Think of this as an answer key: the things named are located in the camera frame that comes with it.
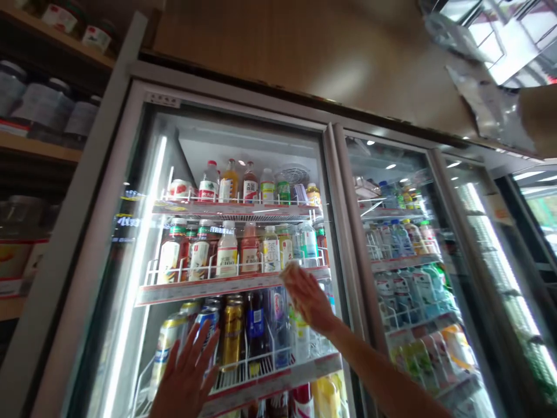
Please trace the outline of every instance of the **plastic container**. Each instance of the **plastic container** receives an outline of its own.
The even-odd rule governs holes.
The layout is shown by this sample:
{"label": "plastic container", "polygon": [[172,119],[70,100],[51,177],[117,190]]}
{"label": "plastic container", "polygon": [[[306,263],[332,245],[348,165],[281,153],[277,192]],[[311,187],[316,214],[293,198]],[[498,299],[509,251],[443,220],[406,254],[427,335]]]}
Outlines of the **plastic container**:
{"label": "plastic container", "polygon": [[83,149],[95,122],[101,100],[99,96],[91,96],[87,102],[75,104],[64,129],[67,147]]}
{"label": "plastic container", "polygon": [[0,61],[0,117],[9,116],[25,93],[27,73],[10,61]]}

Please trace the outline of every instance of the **shelf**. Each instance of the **shelf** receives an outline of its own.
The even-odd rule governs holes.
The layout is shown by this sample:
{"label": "shelf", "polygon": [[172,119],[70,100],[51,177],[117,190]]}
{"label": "shelf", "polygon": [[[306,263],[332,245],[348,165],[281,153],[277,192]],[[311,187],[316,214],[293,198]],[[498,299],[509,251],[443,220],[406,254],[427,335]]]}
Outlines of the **shelf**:
{"label": "shelf", "polygon": [[0,299],[0,321],[19,318],[26,301],[24,297]]}
{"label": "shelf", "polygon": [[93,48],[85,46],[81,41],[72,38],[58,29],[48,26],[41,19],[31,16],[23,10],[16,9],[12,5],[3,5],[0,8],[0,19],[14,23],[20,27],[24,27],[27,31],[38,34],[46,38],[50,43],[69,51],[71,54],[89,61],[98,67],[104,68],[107,71],[112,71],[114,68],[114,60]]}
{"label": "shelf", "polygon": [[0,131],[0,148],[39,157],[78,163],[82,151]]}
{"label": "shelf", "polygon": [[[308,268],[308,271],[311,272],[317,280],[331,277],[329,267],[312,267]],[[152,275],[157,274],[156,271],[148,273]],[[140,307],[227,293],[239,293],[248,290],[281,286],[282,284],[283,282],[279,277],[279,273],[259,273],[224,279],[199,280],[196,282],[154,284],[152,286],[141,286],[139,288],[135,305]]]}
{"label": "shelf", "polygon": [[157,200],[153,213],[179,215],[188,220],[218,219],[237,222],[301,222],[316,221],[321,210],[315,206],[245,204],[245,203],[203,203],[195,201]]}
{"label": "shelf", "polygon": [[377,273],[440,261],[441,257],[439,254],[412,255],[410,257],[392,258],[390,260],[373,260],[371,261],[371,270]]}

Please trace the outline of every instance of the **hand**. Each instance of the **hand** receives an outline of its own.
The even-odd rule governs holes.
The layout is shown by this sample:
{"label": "hand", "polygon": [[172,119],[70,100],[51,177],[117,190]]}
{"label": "hand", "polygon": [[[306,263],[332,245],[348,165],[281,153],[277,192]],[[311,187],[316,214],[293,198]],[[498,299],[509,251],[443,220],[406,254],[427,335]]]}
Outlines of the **hand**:
{"label": "hand", "polygon": [[290,262],[281,273],[286,290],[296,311],[315,331],[327,336],[339,321],[332,312],[329,299],[312,274]]}
{"label": "hand", "polygon": [[176,357],[180,342],[174,344],[149,418],[196,418],[199,415],[219,371],[219,367],[214,366],[203,380],[219,341],[217,330],[203,349],[209,329],[210,323],[206,321],[196,339],[199,324],[193,326],[178,362]]}

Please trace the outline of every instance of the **can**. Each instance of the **can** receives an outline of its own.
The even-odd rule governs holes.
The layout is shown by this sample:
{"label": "can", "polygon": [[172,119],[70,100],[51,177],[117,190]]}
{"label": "can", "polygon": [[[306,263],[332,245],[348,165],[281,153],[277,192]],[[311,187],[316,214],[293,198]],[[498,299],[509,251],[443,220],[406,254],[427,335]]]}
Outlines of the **can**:
{"label": "can", "polygon": [[147,395],[149,401],[151,402],[155,399],[158,385],[161,382],[164,370],[167,368],[170,350],[176,341],[182,339],[183,325],[185,321],[185,315],[173,313],[162,323],[161,330],[158,335],[157,350],[155,351],[155,360],[153,362],[153,372],[151,374],[149,394]]}
{"label": "can", "polygon": [[[222,349],[222,364],[240,361],[240,346],[244,324],[244,307],[239,300],[231,300],[225,308],[225,336]],[[225,367],[224,371],[236,370],[238,364]]]}

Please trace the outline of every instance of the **bottle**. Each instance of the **bottle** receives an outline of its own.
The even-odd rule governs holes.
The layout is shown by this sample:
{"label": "bottle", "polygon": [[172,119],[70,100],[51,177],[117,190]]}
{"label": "bottle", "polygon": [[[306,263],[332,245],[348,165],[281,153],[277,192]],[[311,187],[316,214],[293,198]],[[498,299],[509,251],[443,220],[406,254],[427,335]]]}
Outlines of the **bottle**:
{"label": "bottle", "polygon": [[219,173],[216,169],[216,162],[209,160],[207,168],[203,172],[199,182],[199,201],[213,202],[218,201]]}
{"label": "bottle", "polygon": [[274,177],[270,168],[265,168],[261,175],[261,201],[262,203],[274,203]]}
{"label": "bottle", "polygon": [[310,221],[304,221],[300,228],[304,267],[317,266],[317,239]]}
{"label": "bottle", "polygon": [[234,235],[234,221],[222,223],[222,237],[216,251],[216,277],[236,276],[238,263],[238,240]]}
{"label": "bottle", "polygon": [[323,255],[323,265],[329,265],[329,250],[327,249],[327,237],[323,224],[317,226],[317,252]]}
{"label": "bottle", "polygon": [[222,174],[219,187],[219,202],[231,202],[237,199],[238,173],[236,173],[236,161],[228,160],[226,171]]}
{"label": "bottle", "polygon": [[280,272],[279,237],[273,225],[265,227],[263,236],[263,273]]}
{"label": "bottle", "polygon": [[245,224],[244,238],[240,244],[240,274],[258,273],[261,271],[259,263],[259,240],[255,234],[255,222]]}
{"label": "bottle", "polygon": [[277,174],[277,200],[278,204],[290,204],[290,183],[281,173]]}
{"label": "bottle", "polygon": [[284,269],[294,255],[292,252],[292,239],[288,233],[288,224],[277,226],[278,247],[280,248],[280,268]]}
{"label": "bottle", "polygon": [[[245,329],[248,337],[248,359],[265,354],[265,313],[263,311],[263,292],[253,290],[247,295]],[[261,370],[263,358],[251,360],[249,365],[249,376],[256,377]]]}
{"label": "bottle", "polygon": [[391,222],[393,228],[393,238],[398,241],[400,248],[400,255],[402,257],[409,257],[411,255],[416,255],[414,252],[414,246],[410,242],[408,237],[408,232],[402,227],[398,219],[393,219]]}
{"label": "bottle", "polygon": [[248,161],[247,168],[244,173],[244,193],[242,197],[243,203],[253,203],[257,199],[257,192],[259,191],[259,183],[257,176],[254,173],[254,164]]}
{"label": "bottle", "polygon": [[321,193],[319,193],[319,189],[315,183],[308,183],[306,195],[308,196],[308,202],[311,206],[321,207]]}
{"label": "bottle", "polygon": [[182,218],[174,218],[171,222],[170,234],[168,240],[161,247],[161,255],[159,269],[163,273],[157,276],[157,284],[176,283],[186,281],[186,272],[169,271],[177,269],[180,261],[184,259],[182,268],[187,268],[187,241],[186,241],[186,224],[187,220]]}

